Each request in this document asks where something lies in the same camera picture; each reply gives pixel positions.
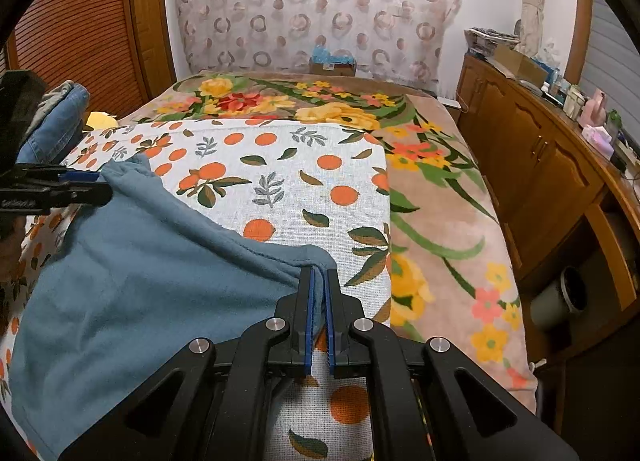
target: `yellow flower pattern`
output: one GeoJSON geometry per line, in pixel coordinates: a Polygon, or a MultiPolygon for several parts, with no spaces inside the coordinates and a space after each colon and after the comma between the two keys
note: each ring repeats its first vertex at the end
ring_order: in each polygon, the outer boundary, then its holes
{"type": "Polygon", "coordinates": [[[385,129],[388,133],[393,134],[396,138],[405,138],[407,136],[406,129],[402,127],[388,127],[385,129]]]}
{"type": "Polygon", "coordinates": [[[510,275],[504,264],[487,264],[484,276],[500,293],[504,293],[511,288],[510,275]]]}
{"type": "Polygon", "coordinates": [[[507,345],[509,334],[487,324],[482,331],[471,335],[471,343],[476,349],[479,362],[502,362],[502,350],[507,345]]]}
{"type": "Polygon", "coordinates": [[[443,156],[439,154],[435,156],[429,156],[428,158],[421,158],[420,162],[422,164],[433,165],[433,167],[444,168],[449,167],[451,165],[447,160],[444,159],[443,156]]]}
{"type": "Polygon", "coordinates": [[[300,108],[296,111],[296,120],[305,123],[333,122],[366,131],[380,128],[380,122],[374,115],[341,102],[329,102],[322,106],[300,108]]]}
{"type": "Polygon", "coordinates": [[[202,96],[213,96],[214,98],[222,98],[231,93],[234,83],[228,78],[217,77],[205,80],[200,84],[200,94],[202,96]]]}
{"type": "Polygon", "coordinates": [[[391,253],[391,295],[391,325],[395,326],[418,319],[425,303],[435,300],[418,265],[400,253],[391,253]]]}
{"type": "Polygon", "coordinates": [[[502,314],[502,318],[511,326],[511,329],[517,331],[522,324],[522,315],[519,308],[515,304],[507,304],[507,308],[502,314]]]}
{"type": "Polygon", "coordinates": [[[411,170],[414,172],[420,170],[415,164],[414,160],[410,160],[409,158],[406,158],[404,156],[387,154],[386,160],[391,165],[391,167],[397,168],[398,170],[411,170]]]}
{"type": "Polygon", "coordinates": [[[262,97],[262,101],[252,108],[252,113],[268,114],[274,113],[281,108],[295,107],[296,103],[289,100],[286,95],[283,96],[265,96],[262,97]]]}

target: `cabinet door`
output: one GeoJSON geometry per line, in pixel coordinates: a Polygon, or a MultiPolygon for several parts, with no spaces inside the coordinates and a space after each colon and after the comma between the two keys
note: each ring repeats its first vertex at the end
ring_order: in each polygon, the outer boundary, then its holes
{"type": "Polygon", "coordinates": [[[492,156],[500,154],[500,133],[508,112],[504,78],[500,79],[493,75],[493,73],[487,73],[478,110],[471,115],[473,123],[470,130],[466,134],[463,133],[466,142],[478,160],[480,170],[489,178],[489,183],[492,181],[492,174],[484,167],[490,167],[492,156]]]}
{"type": "Polygon", "coordinates": [[[506,216],[520,198],[526,195],[526,187],[536,166],[536,153],[543,144],[545,115],[520,95],[510,91],[505,102],[505,116],[494,141],[493,152],[486,170],[499,205],[498,216],[506,216]]]}
{"type": "Polygon", "coordinates": [[[482,70],[470,59],[465,59],[465,65],[458,83],[458,96],[462,99],[463,104],[465,104],[462,108],[463,110],[468,109],[468,112],[462,115],[463,119],[468,118],[468,115],[472,114],[473,108],[477,106],[477,102],[474,102],[474,100],[482,85],[481,81],[482,70]]]}
{"type": "Polygon", "coordinates": [[[545,126],[531,180],[506,221],[522,261],[520,275],[560,242],[603,185],[569,139],[550,120],[545,126]]]}

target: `blue towel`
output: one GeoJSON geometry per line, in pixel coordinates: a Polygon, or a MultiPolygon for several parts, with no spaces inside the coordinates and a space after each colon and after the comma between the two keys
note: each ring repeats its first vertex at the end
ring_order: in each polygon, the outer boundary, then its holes
{"type": "MultiPolygon", "coordinates": [[[[109,162],[104,207],[84,206],[44,267],[24,311],[11,364],[12,411],[46,460],[62,451],[193,338],[238,337],[321,248],[259,243],[188,208],[136,155],[109,162]]],[[[316,303],[314,330],[321,323],[316,303]]]]}

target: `cardboard box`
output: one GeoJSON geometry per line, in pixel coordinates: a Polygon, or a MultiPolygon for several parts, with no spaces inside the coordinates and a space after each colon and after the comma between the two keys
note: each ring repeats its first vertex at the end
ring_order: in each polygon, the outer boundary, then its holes
{"type": "Polygon", "coordinates": [[[526,80],[536,87],[542,87],[548,75],[544,68],[528,56],[502,44],[495,49],[494,60],[511,71],[516,79],[526,80]]]}
{"type": "Polygon", "coordinates": [[[356,76],[356,64],[315,64],[309,59],[311,75],[356,76]]]}

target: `floral blanket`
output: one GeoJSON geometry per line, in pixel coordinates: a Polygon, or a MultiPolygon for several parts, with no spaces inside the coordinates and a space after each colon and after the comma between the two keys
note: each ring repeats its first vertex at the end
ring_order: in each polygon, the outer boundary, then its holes
{"type": "Polygon", "coordinates": [[[359,78],[203,71],[123,121],[238,117],[298,120],[307,145],[314,124],[331,122],[344,132],[342,146],[382,146],[386,170],[371,181],[390,204],[390,253],[381,239],[353,253],[367,257],[364,276],[386,264],[392,328],[420,341],[448,337],[535,411],[537,381],[504,237],[478,165],[439,102],[359,78]]]}
{"type": "MultiPolygon", "coordinates": [[[[448,337],[534,410],[506,245],[478,168],[434,99],[354,78],[202,73],[120,123],[88,134],[68,165],[95,170],[145,152],[192,208],[246,237],[325,248],[367,316],[416,340],[448,337]]],[[[74,214],[32,219],[15,279],[0,287],[9,411],[20,316],[74,214]]],[[[329,377],[324,335],[313,366],[284,394],[265,459],[369,459],[364,381],[329,377]]]]}

